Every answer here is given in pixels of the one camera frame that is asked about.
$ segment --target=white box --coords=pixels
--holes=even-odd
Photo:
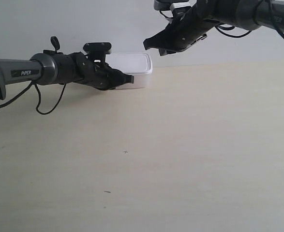
[[[146,53],[114,53],[106,55],[106,62],[125,74],[134,76],[133,84],[125,84],[116,89],[145,88],[152,74],[152,61]]]

